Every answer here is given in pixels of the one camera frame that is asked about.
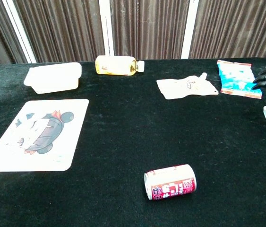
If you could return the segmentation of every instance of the cartoon placemat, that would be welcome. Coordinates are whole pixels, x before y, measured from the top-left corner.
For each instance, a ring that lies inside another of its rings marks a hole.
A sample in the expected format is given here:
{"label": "cartoon placemat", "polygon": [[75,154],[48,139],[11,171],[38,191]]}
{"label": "cartoon placemat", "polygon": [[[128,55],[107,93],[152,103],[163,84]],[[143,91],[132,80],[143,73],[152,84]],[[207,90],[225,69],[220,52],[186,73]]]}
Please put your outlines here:
{"label": "cartoon placemat", "polygon": [[0,139],[0,172],[70,168],[87,99],[29,101]]}

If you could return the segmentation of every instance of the lying can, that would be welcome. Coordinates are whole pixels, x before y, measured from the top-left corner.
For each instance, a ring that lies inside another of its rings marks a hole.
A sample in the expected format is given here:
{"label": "lying can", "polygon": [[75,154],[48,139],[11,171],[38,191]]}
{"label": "lying can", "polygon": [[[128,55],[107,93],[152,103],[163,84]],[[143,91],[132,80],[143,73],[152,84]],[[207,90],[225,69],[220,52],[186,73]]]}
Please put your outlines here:
{"label": "lying can", "polygon": [[194,171],[188,164],[147,172],[144,183],[149,200],[192,193],[197,187]]}

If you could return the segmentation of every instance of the table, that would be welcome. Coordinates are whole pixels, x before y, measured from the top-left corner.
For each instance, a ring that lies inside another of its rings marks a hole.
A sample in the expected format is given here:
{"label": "table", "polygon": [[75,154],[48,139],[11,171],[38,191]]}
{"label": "table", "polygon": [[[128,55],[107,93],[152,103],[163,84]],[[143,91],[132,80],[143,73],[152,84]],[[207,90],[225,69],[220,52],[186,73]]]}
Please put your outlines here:
{"label": "table", "polygon": [[[252,63],[266,58],[225,59]],[[0,226],[266,226],[266,89],[263,98],[219,94],[165,100],[157,79],[208,74],[217,59],[147,60],[132,77],[97,75],[81,62],[76,90],[36,94],[29,67],[0,65],[0,137],[25,102],[90,101],[65,172],[0,173]],[[149,201],[143,174],[189,164],[193,194]]]}

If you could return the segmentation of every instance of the juice bottle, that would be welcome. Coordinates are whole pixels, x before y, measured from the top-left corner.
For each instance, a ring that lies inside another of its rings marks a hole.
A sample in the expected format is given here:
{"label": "juice bottle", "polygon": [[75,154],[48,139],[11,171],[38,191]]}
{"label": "juice bottle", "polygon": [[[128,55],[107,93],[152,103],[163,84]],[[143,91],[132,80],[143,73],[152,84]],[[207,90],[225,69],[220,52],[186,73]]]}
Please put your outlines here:
{"label": "juice bottle", "polygon": [[132,76],[144,71],[144,61],[129,56],[99,55],[95,61],[98,74]]}

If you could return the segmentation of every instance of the printed illustration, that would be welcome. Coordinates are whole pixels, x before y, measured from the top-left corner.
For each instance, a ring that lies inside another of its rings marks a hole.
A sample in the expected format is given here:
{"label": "printed illustration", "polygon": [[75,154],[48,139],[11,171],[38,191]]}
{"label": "printed illustration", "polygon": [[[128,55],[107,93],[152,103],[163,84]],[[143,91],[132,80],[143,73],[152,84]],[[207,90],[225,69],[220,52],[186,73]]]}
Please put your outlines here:
{"label": "printed illustration", "polygon": [[12,146],[14,151],[20,148],[25,154],[46,154],[52,149],[53,142],[61,134],[65,123],[73,119],[72,112],[60,114],[60,111],[54,111],[44,116],[29,113],[24,118],[17,119],[6,145]]}

